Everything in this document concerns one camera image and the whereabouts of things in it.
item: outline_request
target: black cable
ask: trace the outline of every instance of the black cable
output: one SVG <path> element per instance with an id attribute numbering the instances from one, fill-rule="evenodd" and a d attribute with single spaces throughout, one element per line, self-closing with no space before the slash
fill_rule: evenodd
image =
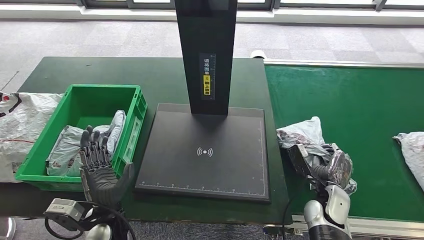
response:
<path id="1" fill-rule="evenodd" d="M 77 238 L 81 237 L 84 234 L 84 232 L 80 230 L 79 233 L 77 235 L 75 235 L 75 236 L 63 236 L 63 235 L 60 235 L 60 234 L 56 233 L 55 231 L 53 231 L 53 229 L 50 227 L 49 218 L 48 217 L 45 217 L 44 218 L 44 226 L 45 226 L 45 229 L 47 229 L 47 232 L 49 234 L 51 234 L 53 237 L 57 238 L 57 239 L 74 240 L 74 239 L 77 239 Z"/>
<path id="2" fill-rule="evenodd" d="M 76 201 L 77 203 L 84 203 L 84 204 L 91 204 L 91 205 L 93 205 L 93 206 L 96 206 L 96 207 L 99 207 L 99 208 L 102 208 L 102 209 L 104 209 L 104 210 L 107 210 L 107 211 L 109 211 L 109 212 L 111 212 L 111 213 L 113 213 L 117 218 L 120 218 L 124 223 L 125 223 L 125 225 L 128 227 L 128 230 L 129 230 L 129 233 L 131 234 L 131 238 L 133 239 L 133 240 L 137 240 L 136 239 L 136 234 L 134 233 L 134 230 L 133 230 L 133 228 L 131 227 L 131 225 L 130 225 L 130 223 L 128 222 L 128 220 L 122 215 L 122 214 L 120 214 L 119 212 L 117 212 L 117 211 L 115 211 L 114 209 L 112 209 L 112 208 L 110 208 L 110 207 L 107 207 L 107 206 L 104 206 L 104 205 L 101 205 L 101 204 L 98 204 L 98 203 L 95 203 L 95 202 L 92 202 L 92 201 Z"/>
<path id="3" fill-rule="evenodd" d="M 282 228 L 281 228 L 282 240 L 286 240 L 286 230 L 285 230 L 284 223 L 286 222 L 287 210 L 289 209 L 289 206 L 292 204 L 293 200 L 295 198 L 297 198 L 303 192 L 303 188 L 304 188 L 305 183 L 307 181 L 308 181 L 308 178 L 303 179 L 303 181 L 297 187 L 297 190 L 294 193 L 293 197 L 288 201 L 287 205 L 284 208 L 284 212 L 283 212 L 283 215 L 282 215 Z"/>

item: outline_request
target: gray carpet floor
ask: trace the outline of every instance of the gray carpet floor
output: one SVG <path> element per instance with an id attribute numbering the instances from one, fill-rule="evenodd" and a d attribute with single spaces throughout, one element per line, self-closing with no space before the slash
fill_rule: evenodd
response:
<path id="1" fill-rule="evenodd" d="M 424 28 L 237 24 L 234 57 L 247 58 L 253 50 L 263 50 L 268 58 L 282 60 L 424 64 Z M 17 91 L 44 56 L 181 55 L 175 22 L 0 21 L 0 91 Z M 42 219 L 17 218 L 16 225 L 16 240 L 55 239 L 45 230 Z M 258 225 L 132 225 L 142 240 L 265 239 Z"/>

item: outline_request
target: green plastic crate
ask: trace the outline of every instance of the green plastic crate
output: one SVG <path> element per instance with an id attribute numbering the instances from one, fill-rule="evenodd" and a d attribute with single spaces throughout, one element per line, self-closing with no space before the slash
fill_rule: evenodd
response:
<path id="1" fill-rule="evenodd" d="M 138 85 L 73 84 L 68 87 L 15 177 L 46 191 L 82 192 L 80 177 L 49 176 L 46 159 L 66 125 L 85 129 L 109 125 L 117 110 L 124 110 L 125 125 L 111 160 L 120 176 L 134 151 L 145 118 L 147 103 Z"/>

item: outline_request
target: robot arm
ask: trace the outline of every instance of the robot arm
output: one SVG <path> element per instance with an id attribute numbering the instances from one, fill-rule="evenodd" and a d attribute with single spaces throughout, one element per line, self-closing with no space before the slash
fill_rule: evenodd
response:
<path id="1" fill-rule="evenodd" d="M 92 131 L 93 128 L 88 126 L 82 133 L 79 151 L 81 182 L 87 201 L 55 198 L 44 212 L 45 227 L 54 237 L 63 240 L 76 239 L 86 231 L 87 240 L 126 240 L 128 232 L 135 240 L 134 231 L 120 205 L 134 177 L 133 164 L 127 163 L 118 179 L 109 158 L 108 137 L 105 136 L 100 144 L 100 133 L 92 134 Z M 58 235 L 50 228 L 49 220 L 80 233 L 71 237 Z"/>
<path id="2" fill-rule="evenodd" d="M 310 166 L 301 144 L 287 150 L 296 172 L 308 178 L 317 196 L 304 207 L 304 219 L 311 240 L 351 240 L 348 215 L 351 199 L 344 191 L 352 174 L 349 155 L 332 144 L 333 157 L 328 166 Z"/>
<path id="3" fill-rule="evenodd" d="M 304 207 L 304 218 L 311 240 L 351 240 L 347 223 L 351 200 L 337 185 L 325 188 L 327 202 L 310 200 Z"/>

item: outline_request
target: humanoid robot hand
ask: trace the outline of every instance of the humanoid robot hand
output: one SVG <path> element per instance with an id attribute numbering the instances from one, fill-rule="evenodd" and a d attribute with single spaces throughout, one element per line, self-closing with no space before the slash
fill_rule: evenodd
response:
<path id="1" fill-rule="evenodd" d="M 87 201 L 95 202 L 112 209 L 119 209 L 119 202 L 134 177 L 133 163 L 127 163 L 118 179 L 110 161 L 108 137 L 100 144 L 100 133 L 88 126 L 81 136 L 82 166 L 80 169 L 82 186 Z"/>

